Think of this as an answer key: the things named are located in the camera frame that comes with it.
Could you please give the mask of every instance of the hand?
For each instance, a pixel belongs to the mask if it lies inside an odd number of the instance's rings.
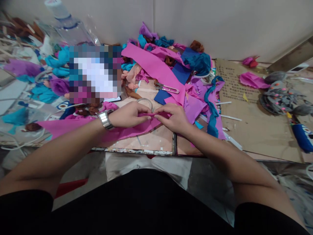
[[[184,135],[186,134],[186,131],[188,131],[188,128],[192,127],[192,124],[188,121],[186,113],[182,106],[178,106],[173,103],[168,103],[158,108],[154,113],[157,114],[161,112],[172,114],[172,116],[169,119],[166,119],[161,115],[155,115],[155,117],[172,132]]]
[[[132,101],[109,114],[109,120],[114,127],[133,127],[147,120],[150,116],[138,117],[138,113],[152,113],[145,105]]]

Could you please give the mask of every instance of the phone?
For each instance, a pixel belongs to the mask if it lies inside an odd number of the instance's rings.
[[[104,100],[106,102],[116,102],[116,101],[120,101],[121,100],[121,96],[117,97],[117,98],[112,98],[112,99],[107,99],[107,100]]]

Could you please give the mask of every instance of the scissors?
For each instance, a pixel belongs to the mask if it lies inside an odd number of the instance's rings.
[[[163,90],[163,91],[167,91],[167,92],[171,92],[171,93],[174,93],[174,94],[178,94],[179,93],[179,90],[173,88],[173,87],[170,87],[170,86],[166,86],[164,84],[161,84],[161,83],[155,83],[157,86],[155,86],[156,89],[159,89],[159,90]]]

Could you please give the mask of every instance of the silver metal watch band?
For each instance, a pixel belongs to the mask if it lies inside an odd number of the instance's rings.
[[[100,118],[100,120],[102,122],[102,125],[104,126],[105,129],[107,129],[109,131],[113,130],[115,128],[108,118],[108,115],[110,113],[112,113],[113,111],[114,111],[113,109],[109,109],[109,110],[106,110],[106,111],[98,114],[98,117]]]

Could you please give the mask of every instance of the person's right hand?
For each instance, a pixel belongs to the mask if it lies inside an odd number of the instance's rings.
[[[161,115],[155,115],[155,117],[172,132],[184,135],[187,129],[192,127],[192,124],[188,121],[182,106],[178,106],[174,103],[168,103],[154,111],[155,114],[161,112],[172,114],[169,119],[162,117]]]

